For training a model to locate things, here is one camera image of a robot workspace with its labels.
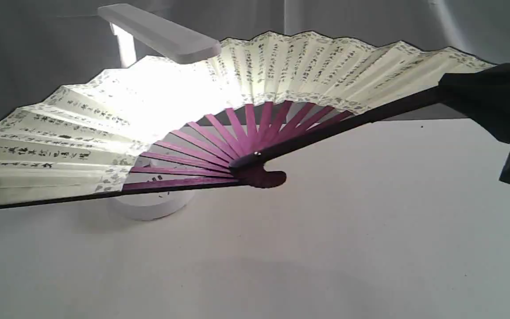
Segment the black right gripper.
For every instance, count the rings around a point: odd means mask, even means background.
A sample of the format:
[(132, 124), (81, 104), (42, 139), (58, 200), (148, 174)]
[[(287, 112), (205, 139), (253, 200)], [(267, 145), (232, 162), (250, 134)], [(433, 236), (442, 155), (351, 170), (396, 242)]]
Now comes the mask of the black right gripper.
[[(510, 144), (510, 63), (475, 73), (447, 73), (439, 88), (472, 102), (460, 102), (459, 112), (475, 121), (501, 143)], [(510, 184), (510, 152), (500, 182)]]

